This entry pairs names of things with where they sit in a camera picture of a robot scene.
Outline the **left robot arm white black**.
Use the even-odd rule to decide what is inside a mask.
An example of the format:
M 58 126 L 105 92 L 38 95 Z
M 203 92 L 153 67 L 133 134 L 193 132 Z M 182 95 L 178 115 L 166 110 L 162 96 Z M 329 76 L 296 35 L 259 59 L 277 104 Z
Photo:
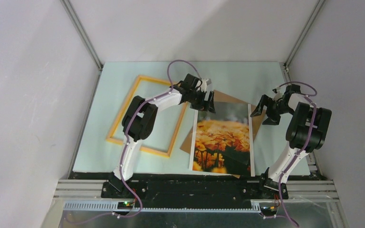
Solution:
M 119 164 L 113 174 L 119 180 L 113 185 L 113 192 L 120 198 L 129 196 L 131 179 L 137 162 L 138 152 L 144 140 L 153 131 L 157 114 L 167 108 L 189 103 L 197 111 L 215 113 L 212 81 L 187 74 L 183 81 L 151 98 L 135 96 L 123 119 L 123 150 Z

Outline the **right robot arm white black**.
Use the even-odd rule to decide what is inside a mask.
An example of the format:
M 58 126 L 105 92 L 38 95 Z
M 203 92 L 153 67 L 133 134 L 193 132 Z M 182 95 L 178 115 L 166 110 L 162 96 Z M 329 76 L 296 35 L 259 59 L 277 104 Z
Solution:
M 312 101 L 317 95 L 301 92 L 301 82 L 285 83 L 285 91 L 281 87 L 273 89 L 274 97 L 262 95 L 251 117 L 260 116 L 263 111 L 267 118 L 263 125 L 279 125 L 281 115 L 291 114 L 285 139 L 285 149 L 261 175 L 257 186 L 258 194 L 265 199 L 271 198 L 276 192 L 283 190 L 288 177 L 295 166 L 308 154 L 320 149 L 325 143 L 332 112 L 329 109 L 318 107 Z

